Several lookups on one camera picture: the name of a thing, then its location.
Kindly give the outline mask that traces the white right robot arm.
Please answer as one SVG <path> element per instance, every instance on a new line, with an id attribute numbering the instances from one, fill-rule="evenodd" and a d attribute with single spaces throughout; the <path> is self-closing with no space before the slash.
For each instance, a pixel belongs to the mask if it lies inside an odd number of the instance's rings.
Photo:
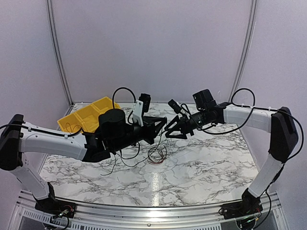
<path id="1" fill-rule="evenodd" d="M 212 132 L 204 126 L 215 124 L 235 125 L 237 130 L 247 127 L 265 134 L 269 139 L 267 158 L 247 189 L 248 196 L 237 205 L 241 214 L 249 214 L 256 207 L 255 198 L 260 197 L 276 181 L 298 144 L 300 135 L 290 110 L 287 107 L 270 109 L 226 102 L 203 106 L 192 113 L 173 100 L 168 104 L 177 115 L 165 129 L 167 138 L 186 139 L 196 129 L 211 135 Z"/>

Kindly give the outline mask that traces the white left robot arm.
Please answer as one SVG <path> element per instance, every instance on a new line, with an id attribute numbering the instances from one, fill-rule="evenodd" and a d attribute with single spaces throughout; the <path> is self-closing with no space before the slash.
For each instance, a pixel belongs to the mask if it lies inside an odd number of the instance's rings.
<path id="1" fill-rule="evenodd" d="M 15 175 L 36 200 L 42 200 L 48 212 L 57 213 L 61 207 L 59 200 L 53 197 L 51 186 L 32 169 L 24 153 L 46 153 L 97 163 L 141 140 L 154 144 L 166 122 L 165 117 L 143 116 L 142 123 L 128 124 L 123 110 L 111 109 L 98 117 L 95 132 L 79 129 L 65 133 L 34 126 L 25 122 L 23 115 L 16 114 L 9 124 L 2 126 L 0 167 Z"/>

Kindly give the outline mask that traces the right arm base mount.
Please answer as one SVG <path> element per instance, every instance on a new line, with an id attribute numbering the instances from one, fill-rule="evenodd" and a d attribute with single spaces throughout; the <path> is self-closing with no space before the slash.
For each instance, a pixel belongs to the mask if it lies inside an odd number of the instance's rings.
<path id="1" fill-rule="evenodd" d="M 242 200 L 221 205 L 218 213 L 224 219 L 239 218 L 257 214 L 263 210 L 260 197 L 252 195 L 248 189 L 242 194 Z"/>

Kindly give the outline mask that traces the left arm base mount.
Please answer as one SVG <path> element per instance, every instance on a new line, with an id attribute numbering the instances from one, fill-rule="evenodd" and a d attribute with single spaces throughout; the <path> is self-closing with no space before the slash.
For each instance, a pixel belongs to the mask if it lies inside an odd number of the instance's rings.
<path id="1" fill-rule="evenodd" d="M 49 193 L 45 199 L 35 199 L 35 209 L 40 210 L 49 214 L 53 214 L 55 218 L 61 218 L 66 216 L 68 218 L 73 218 L 76 210 L 76 203 L 58 200 L 55 197 L 54 188 L 50 182 L 47 182 Z"/>

